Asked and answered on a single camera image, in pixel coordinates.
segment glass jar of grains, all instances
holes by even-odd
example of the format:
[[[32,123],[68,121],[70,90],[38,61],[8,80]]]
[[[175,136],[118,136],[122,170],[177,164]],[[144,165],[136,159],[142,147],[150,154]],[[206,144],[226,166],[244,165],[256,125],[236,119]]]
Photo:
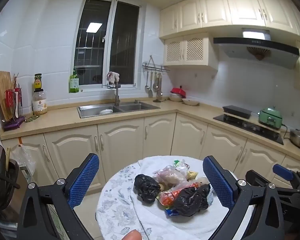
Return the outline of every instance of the glass jar of grains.
[[[48,111],[47,107],[47,95],[43,92],[43,89],[35,89],[32,96],[33,114],[41,115]]]

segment gas stove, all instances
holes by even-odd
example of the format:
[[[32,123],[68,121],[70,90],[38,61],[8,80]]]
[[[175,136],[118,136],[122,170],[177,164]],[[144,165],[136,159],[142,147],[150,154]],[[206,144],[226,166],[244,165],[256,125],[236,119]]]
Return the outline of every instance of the gas stove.
[[[225,122],[227,124],[242,128],[246,131],[255,133],[257,135],[260,135],[264,138],[267,138],[269,140],[272,140],[274,142],[280,143],[283,145],[283,140],[281,138],[280,133],[277,133],[275,131],[272,131],[270,129],[267,129],[265,127],[262,127],[260,125],[257,125],[255,123],[248,122],[246,120],[242,120],[239,118],[236,118],[234,116],[230,116],[227,114],[222,114],[219,116],[214,117],[213,119]]]

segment metal screw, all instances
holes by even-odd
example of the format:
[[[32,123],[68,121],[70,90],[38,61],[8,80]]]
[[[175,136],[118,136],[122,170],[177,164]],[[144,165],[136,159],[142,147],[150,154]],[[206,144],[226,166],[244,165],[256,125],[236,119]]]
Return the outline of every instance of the metal screw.
[[[274,188],[275,188],[275,184],[273,184],[273,183],[269,183],[269,188],[272,188],[272,189],[274,189]]]
[[[28,185],[28,188],[29,188],[29,189],[34,188],[34,187],[35,187],[35,184],[34,184],[34,183],[30,183],[30,184]]]
[[[240,186],[245,186],[245,185],[247,185],[246,181],[243,180],[243,179],[239,179],[239,180],[238,180],[238,184],[239,184]]]
[[[58,185],[63,185],[65,183],[65,179],[58,179],[57,184]]]

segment range hood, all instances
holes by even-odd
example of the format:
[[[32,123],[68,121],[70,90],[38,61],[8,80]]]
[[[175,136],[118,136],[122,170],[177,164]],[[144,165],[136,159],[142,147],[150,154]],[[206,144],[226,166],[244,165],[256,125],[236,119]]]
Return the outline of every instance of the range hood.
[[[293,69],[300,57],[298,48],[271,41],[266,30],[256,30],[255,32],[243,30],[243,36],[244,38],[213,38],[213,43],[219,45],[228,57],[263,61],[288,69]]]

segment beige countertop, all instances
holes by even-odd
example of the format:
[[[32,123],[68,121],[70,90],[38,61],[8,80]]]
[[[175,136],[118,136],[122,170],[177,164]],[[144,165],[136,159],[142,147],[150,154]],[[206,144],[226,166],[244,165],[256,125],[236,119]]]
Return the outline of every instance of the beige countertop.
[[[164,101],[162,103],[154,103],[152,101],[145,101],[147,104],[160,107],[160,109],[135,111],[128,113],[117,113],[109,115],[101,115],[95,117],[80,118],[77,107],[62,108],[56,110],[50,110],[46,114],[40,116],[38,119],[23,123],[19,129],[3,132],[0,129],[0,140],[7,140],[11,138],[17,138],[22,136],[34,135],[39,133],[52,132],[57,130],[76,128],[87,125],[94,125],[106,122],[115,122],[121,120],[128,120],[134,118],[143,118],[147,116],[159,115],[159,114],[169,114],[169,113],[179,113],[194,119],[206,122],[218,126],[220,128],[226,129],[228,131],[234,132],[236,134],[247,137],[251,140],[259,142],[265,146],[271,147],[272,149],[278,150],[292,158],[300,161],[300,149],[294,146],[288,139],[284,139],[284,145],[245,131],[238,127],[214,120],[215,116],[221,115],[223,110],[218,107],[213,107],[205,104],[200,106],[187,106],[182,102],[172,102]],[[256,122],[257,119],[251,118],[250,122]]]

